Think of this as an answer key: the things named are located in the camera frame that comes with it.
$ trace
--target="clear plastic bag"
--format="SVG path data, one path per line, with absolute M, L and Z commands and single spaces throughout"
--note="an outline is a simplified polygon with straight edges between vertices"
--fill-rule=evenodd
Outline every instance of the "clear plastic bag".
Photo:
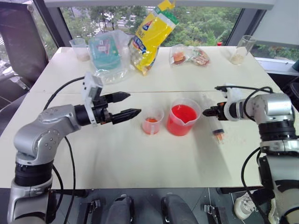
M 210 62 L 209 56 L 199 47 L 177 44 L 171 47 L 169 63 L 179 65 L 185 62 L 192 62 L 195 65 L 206 66 Z
M 170 48 L 169 63 L 182 64 L 192 57 L 192 49 L 183 44 L 177 44 Z
M 98 33 L 89 40 L 90 56 L 97 69 L 96 76 L 105 84 L 124 80 L 134 67 L 130 64 L 130 37 L 121 30 Z

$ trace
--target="black cable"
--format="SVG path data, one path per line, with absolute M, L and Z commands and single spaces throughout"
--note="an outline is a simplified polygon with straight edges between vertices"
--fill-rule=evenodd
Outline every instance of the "black cable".
M 259 212 L 260 215 L 263 217 L 264 222 L 265 222 L 266 224 L 270 224 L 270 222 L 269 222 L 267 216 L 265 215 L 265 213 L 263 213 L 263 211 L 261 210 L 260 206 L 255 202 L 255 200 L 254 200 L 254 198 L 253 198 L 251 192 L 249 191 L 249 189 L 248 189 L 248 187 L 247 187 L 247 185 L 246 185 L 246 183 L 245 183 L 245 180 L 244 180 L 244 171 L 245 171 L 245 167 L 246 167 L 248 161 L 251 159 L 251 157 L 252 157 L 256 152 L 258 152 L 258 151 L 260 151 L 260 150 L 261 150 L 260 147 L 257 148 L 256 150 L 254 150 L 254 151 L 253 151 L 253 152 L 246 158 L 245 162 L 243 163 L 242 170 L 241 170 L 241 180 L 242 180 L 242 183 L 243 183 L 244 188 L 246 189 L 247 193 L 248 193 L 249 196 L 251 197 L 251 199 L 252 199 L 254 205 L 256 206 L 258 212 Z
M 55 96 L 56 96 L 56 95 L 57 95 L 57 94 L 58 94 L 64 87 L 66 87 L 67 85 L 69 85 L 69 84 L 71 84 L 71 83 L 74 83 L 74 82 L 76 82 L 76 81 L 82 80 L 82 79 L 84 79 L 84 76 L 83 76 L 83 77 L 80 77 L 80 78 L 73 79 L 73 80 L 71 80 L 71 81 L 69 81 L 69 82 L 63 84 L 58 90 L 56 90 L 56 91 L 52 94 L 52 96 L 51 96 L 50 99 L 48 100 L 48 102 L 47 102 L 47 104 L 46 104 L 46 106 L 44 107 L 43 110 L 45 110 L 45 109 L 48 108 L 49 104 L 52 102 L 52 100 L 55 98 Z
M 258 163 L 258 158 L 260 158 L 262 151 L 260 150 L 256 155 L 256 163 Z
M 47 101 L 47 103 L 46 103 L 45 107 L 43 108 L 43 110 L 46 110 L 46 109 L 48 108 L 49 104 L 53 101 L 53 99 L 55 98 L 55 96 L 56 96 L 56 95 L 57 95 L 57 94 L 58 94 L 64 87 L 66 87 L 66 86 L 68 86 L 69 84 L 74 83 L 74 82 L 76 82 L 76 81 L 82 80 L 82 79 L 84 79 L 84 77 L 79 77 L 79 78 L 73 79 L 73 80 L 71 80 L 71 81 L 69 81 L 69 82 L 63 84 L 61 87 L 59 87 L 59 88 L 58 88 L 58 89 L 51 95 L 51 97 L 50 97 L 49 100 Z M 73 155 L 72 155 L 71 144 L 70 144 L 69 140 L 67 139 L 67 137 L 65 137 L 64 139 L 66 140 L 66 142 L 67 142 L 67 144 L 68 144 L 68 146 L 69 146 L 69 150 L 70 150 L 70 154 L 71 154 L 71 161 L 72 161 L 72 166 L 73 166 L 73 181 L 74 181 L 74 183 L 76 183 L 75 164 L 74 164 L 74 158 L 73 158 Z M 57 176 L 57 178 L 58 178 L 58 181 L 59 181 L 59 184 L 60 184 L 60 190 L 61 190 L 61 192 L 60 192 L 60 197 L 59 197 L 57 206 L 56 206 L 56 208 L 55 208 L 55 212 L 57 212 L 58 209 L 59 209 L 59 206 L 60 206 L 60 204 L 61 204 L 61 202 L 62 202 L 63 196 L 64 196 L 64 194 L 63 194 L 63 189 L 64 189 L 64 187 L 63 187 L 63 182 L 62 182 L 61 176 L 60 176 L 58 170 L 56 169 L 56 167 L 55 167 L 54 165 L 53 165 L 53 170 L 54 170 L 54 172 L 55 172 L 55 174 L 56 174 L 56 176 Z
M 74 202 L 74 198 L 75 198 L 75 189 L 76 189 L 76 170 L 75 170 L 75 162 L 74 162 L 74 157 L 73 157 L 73 152 L 72 152 L 72 149 L 71 149 L 71 144 L 69 142 L 69 140 L 65 137 L 64 138 L 66 140 L 66 143 L 68 144 L 69 146 L 69 149 L 70 149 L 70 154 L 71 154 L 71 163 L 72 163 L 72 166 L 73 166 L 73 191 L 71 193 L 71 201 L 70 201 L 70 205 L 69 205 L 69 208 L 67 209 L 67 213 L 66 213 L 66 216 L 65 216 L 65 219 L 64 219 L 64 224 L 67 224 L 67 220 L 69 218 L 69 215 L 70 215 L 70 212 L 71 212 L 71 207 L 73 205 L 73 202 Z
M 246 90 L 260 90 L 259 88 L 254 88 L 254 87 L 247 87 L 247 86 L 239 86 L 239 85 L 221 85 L 221 86 L 216 86 L 215 89 L 221 90 L 225 88 L 237 88 L 237 89 L 246 89 Z M 271 87 L 268 87 L 269 90 L 260 90 L 263 92 L 267 93 L 273 93 L 273 89 Z
M 62 193 L 62 191 L 64 190 L 64 184 L 62 183 L 61 176 L 60 176 L 58 170 L 56 169 L 56 167 L 55 167 L 54 165 L 53 165 L 53 170 L 54 170 L 54 172 L 55 172 L 55 174 L 56 174 L 56 176 L 57 176 L 57 178 L 58 178 L 58 181 L 59 181 L 59 184 L 60 184 L 60 190 L 61 190 L 61 193 L 60 193 L 60 197 L 59 197 L 57 206 L 56 206 L 56 208 L 55 208 L 55 211 L 53 212 L 53 214 L 55 214 L 55 213 L 58 211 L 59 206 L 60 206 L 60 204 L 61 204 L 61 202 L 62 202 L 62 198 L 63 198 L 63 196 L 64 196 L 63 193 Z
M 256 89 L 256 90 L 254 90 L 251 94 L 249 94 L 249 96 L 245 99 L 245 101 L 244 101 L 244 104 L 243 104 L 243 111 L 244 111 L 244 114 L 246 115 L 246 117 L 248 117 L 250 120 L 252 120 L 252 121 L 255 121 L 251 116 L 249 116 L 248 115 L 248 113 L 247 113 L 247 111 L 246 111 L 246 105 L 247 105 L 247 102 L 248 102 L 248 100 L 254 95 L 254 94 L 256 94 L 257 92 L 259 92 L 259 91 L 264 91 L 265 89 L 269 89 L 270 90 L 270 92 L 269 93 L 273 93 L 273 90 L 272 90 L 272 88 L 271 87 L 268 87 L 268 86 L 265 86 L 265 87 L 262 87 L 262 88 L 260 88 L 260 89 Z

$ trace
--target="snack package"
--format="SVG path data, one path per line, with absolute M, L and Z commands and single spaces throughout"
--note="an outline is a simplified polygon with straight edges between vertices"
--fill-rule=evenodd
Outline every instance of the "snack package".
M 191 61 L 195 65 L 206 66 L 210 62 L 209 56 L 199 47 L 187 47 L 177 44 L 171 47 L 169 63 L 171 65 L 182 64 Z
M 192 49 L 183 44 L 177 44 L 170 48 L 169 63 L 182 64 L 192 57 Z
M 193 47 L 193 56 L 191 61 L 199 66 L 206 66 L 210 62 L 209 56 L 202 49 L 198 47 Z
M 178 24 L 177 18 L 169 11 L 175 7 L 175 1 L 160 3 L 140 24 L 129 44 L 132 64 L 143 75 L 153 65 L 160 44 Z
M 93 65 L 105 84 L 116 83 L 126 78 L 132 69 L 128 57 L 130 37 L 121 30 L 98 33 L 89 40 Z

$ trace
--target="teal package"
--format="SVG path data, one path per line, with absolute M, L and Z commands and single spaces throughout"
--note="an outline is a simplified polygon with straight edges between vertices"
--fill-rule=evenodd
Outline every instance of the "teal package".
M 111 70 L 121 64 L 115 41 L 112 36 L 96 36 L 89 40 L 93 64 L 97 69 Z

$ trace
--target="plastic beaker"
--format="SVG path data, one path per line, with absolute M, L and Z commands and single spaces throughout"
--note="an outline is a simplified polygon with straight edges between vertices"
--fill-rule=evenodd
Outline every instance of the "plastic beaker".
M 238 43 L 234 54 L 230 58 L 232 64 L 242 64 L 245 56 L 251 51 L 256 43 L 256 38 L 250 35 L 244 35 Z
M 169 112 L 167 130 L 176 136 L 186 135 L 201 115 L 200 106 L 191 99 L 175 100 Z
M 77 59 L 80 61 L 88 61 L 90 59 L 86 42 L 83 38 L 75 38 L 70 40 L 71 47 L 76 53 Z
M 146 134 L 156 134 L 164 118 L 164 111 L 158 107 L 142 109 L 142 129 Z

